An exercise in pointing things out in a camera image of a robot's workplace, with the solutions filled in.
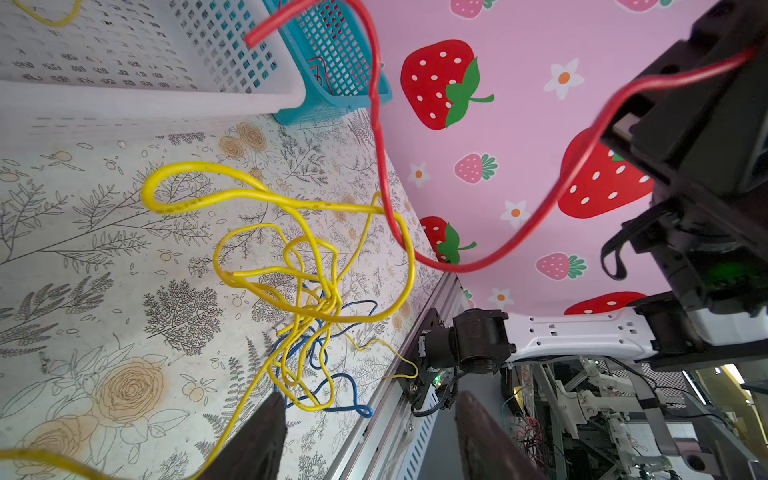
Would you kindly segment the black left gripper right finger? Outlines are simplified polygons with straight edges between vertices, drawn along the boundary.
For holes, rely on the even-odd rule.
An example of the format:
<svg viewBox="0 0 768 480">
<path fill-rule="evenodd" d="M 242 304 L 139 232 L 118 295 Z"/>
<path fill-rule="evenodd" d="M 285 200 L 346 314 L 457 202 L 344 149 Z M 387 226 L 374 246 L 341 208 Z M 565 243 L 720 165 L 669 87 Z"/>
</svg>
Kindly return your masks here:
<svg viewBox="0 0 768 480">
<path fill-rule="evenodd" d="M 543 478 L 543 473 L 470 392 L 458 394 L 454 413 L 465 479 Z"/>
</svg>

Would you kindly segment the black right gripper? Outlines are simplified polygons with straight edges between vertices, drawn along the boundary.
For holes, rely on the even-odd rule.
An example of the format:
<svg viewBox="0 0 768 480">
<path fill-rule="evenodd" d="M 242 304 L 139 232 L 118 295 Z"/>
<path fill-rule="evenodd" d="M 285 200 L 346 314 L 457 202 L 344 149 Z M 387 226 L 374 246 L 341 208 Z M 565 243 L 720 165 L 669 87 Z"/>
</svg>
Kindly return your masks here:
<svg viewBox="0 0 768 480">
<path fill-rule="evenodd" d="M 657 195 L 729 204 L 767 197 L 767 4 L 720 1 L 642 76 L 681 81 L 726 60 L 708 79 L 643 87 L 622 101 L 602 142 L 656 183 Z"/>
</svg>

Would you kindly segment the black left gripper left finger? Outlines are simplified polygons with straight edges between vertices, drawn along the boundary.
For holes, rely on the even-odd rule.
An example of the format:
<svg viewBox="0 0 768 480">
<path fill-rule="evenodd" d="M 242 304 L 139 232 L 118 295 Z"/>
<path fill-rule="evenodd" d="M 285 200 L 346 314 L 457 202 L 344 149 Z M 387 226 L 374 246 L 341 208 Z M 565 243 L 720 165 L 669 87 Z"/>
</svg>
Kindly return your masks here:
<svg viewBox="0 0 768 480">
<path fill-rule="evenodd" d="M 276 480 L 287 435 L 285 402 L 273 392 L 234 435 L 203 480 Z"/>
</svg>

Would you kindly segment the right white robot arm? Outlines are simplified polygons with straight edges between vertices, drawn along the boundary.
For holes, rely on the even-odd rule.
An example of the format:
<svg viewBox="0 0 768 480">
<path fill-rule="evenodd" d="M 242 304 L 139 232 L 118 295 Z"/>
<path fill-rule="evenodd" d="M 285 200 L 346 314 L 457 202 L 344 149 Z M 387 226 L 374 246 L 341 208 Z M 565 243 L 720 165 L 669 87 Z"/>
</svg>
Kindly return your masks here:
<svg viewBox="0 0 768 480">
<path fill-rule="evenodd" d="M 659 370 L 767 355 L 767 5 L 721 1 L 595 121 L 604 145 L 654 183 L 650 207 L 600 252 L 623 280 L 623 246 L 651 255 L 667 292 L 572 317 L 512 315 L 510 361 L 606 356 Z"/>
</svg>

